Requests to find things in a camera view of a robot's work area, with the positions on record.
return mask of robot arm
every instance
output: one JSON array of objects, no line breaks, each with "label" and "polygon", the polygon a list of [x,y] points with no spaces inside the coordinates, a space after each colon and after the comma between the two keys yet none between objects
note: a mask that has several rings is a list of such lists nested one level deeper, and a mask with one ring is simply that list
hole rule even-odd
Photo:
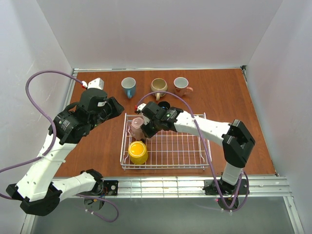
[{"label": "robot arm", "polygon": [[[141,129],[148,138],[160,130],[199,135],[191,114],[182,109],[170,107],[167,102],[161,102],[159,105],[154,102],[141,104],[137,107],[136,113],[143,114],[144,124]],[[224,191],[231,193],[247,163],[255,140],[240,120],[224,123],[200,117],[195,117],[195,119],[203,137],[223,147],[227,163],[219,184]]]},{"label": "robot arm", "polygon": [[91,191],[99,194],[103,189],[103,177],[90,169],[69,179],[53,181],[60,165],[67,155],[87,136],[91,130],[106,120],[119,116],[124,108],[114,97],[107,98],[103,91],[104,82],[97,78],[88,84],[88,89],[80,101],[70,104],[60,112],[53,122],[57,129],[57,138],[49,153],[46,151],[52,141],[52,127],[37,157],[42,159],[33,163],[26,175],[17,183],[10,184],[6,191],[20,207],[31,215],[44,216],[53,211],[64,199],[81,192]]}]

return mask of gray floor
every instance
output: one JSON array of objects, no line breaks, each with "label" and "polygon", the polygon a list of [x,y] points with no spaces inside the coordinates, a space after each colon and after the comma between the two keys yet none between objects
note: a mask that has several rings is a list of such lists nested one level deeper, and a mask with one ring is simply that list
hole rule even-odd
[{"label": "gray floor", "polygon": [[[32,234],[293,234],[282,197],[250,197],[244,208],[230,215],[199,206],[218,208],[212,198],[114,199],[120,216],[106,223],[76,206],[83,199],[60,203],[45,217],[36,217]],[[105,204],[100,214],[113,218]]]}]

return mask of white wall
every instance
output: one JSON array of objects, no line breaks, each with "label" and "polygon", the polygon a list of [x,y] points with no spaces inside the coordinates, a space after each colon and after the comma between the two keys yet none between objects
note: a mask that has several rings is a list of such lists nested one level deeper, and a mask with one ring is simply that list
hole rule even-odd
[{"label": "white wall", "polygon": [[312,233],[312,1],[284,0],[247,66],[247,81],[275,168],[286,175]]},{"label": "white wall", "polygon": [[246,65],[282,0],[37,0],[74,68]]},{"label": "white wall", "polygon": [[[0,0],[0,167],[37,156],[49,123],[25,94],[26,80],[35,72],[57,69],[71,73],[62,49],[35,0]],[[69,79],[42,75],[30,92],[48,114],[54,116],[64,104]],[[28,166],[0,175],[0,191],[18,182]],[[0,233],[20,233],[25,218],[19,201],[0,198]]]}]

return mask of brown wooden surface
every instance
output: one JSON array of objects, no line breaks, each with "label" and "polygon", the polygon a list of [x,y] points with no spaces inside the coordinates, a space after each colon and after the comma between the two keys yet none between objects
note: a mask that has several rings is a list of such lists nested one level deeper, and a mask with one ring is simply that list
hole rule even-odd
[{"label": "brown wooden surface", "polygon": [[[78,79],[89,82],[95,78],[105,82],[104,90],[108,97],[114,96],[124,106],[124,113],[133,115],[134,106],[140,98],[150,92],[151,81],[163,78],[168,83],[168,91],[174,91],[176,77],[186,77],[194,92],[184,100],[196,114],[206,113],[208,119],[220,122],[232,122],[239,119],[245,123],[256,140],[256,145],[245,168],[248,174],[274,174],[274,167],[264,141],[261,128],[254,111],[244,77],[240,69],[224,70],[174,70],[174,71],[123,71],[78,73]],[[136,94],[128,99],[121,88],[125,77],[136,79]],[[79,101],[83,89],[76,83],[71,102]],[[145,103],[155,100],[149,96]],[[168,101],[172,106],[186,110],[179,100],[165,95],[160,100]],[[120,165],[120,149],[124,124],[124,113],[111,119],[84,137],[66,158],[56,176],[76,176],[82,170],[95,169],[103,176],[205,176],[210,169],[158,169],[126,170]],[[223,150],[211,142],[213,165],[218,175],[225,166]]]}]

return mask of dish rack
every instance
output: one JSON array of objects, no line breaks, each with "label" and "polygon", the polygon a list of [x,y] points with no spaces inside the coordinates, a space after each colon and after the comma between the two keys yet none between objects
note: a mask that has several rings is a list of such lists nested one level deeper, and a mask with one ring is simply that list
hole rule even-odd
[{"label": "dish rack", "polygon": [[[206,118],[206,114],[195,115]],[[206,155],[200,137],[187,133],[173,131],[159,131],[151,139],[146,139],[148,159],[142,165],[131,162],[128,148],[131,142],[136,141],[132,136],[131,121],[138,115],[125,114],[123,137],[120,153],[121,167],[126,169],[205,169],[208,168],[208,158],[211,159],[210,144],[205,140],[208,148]]]}]

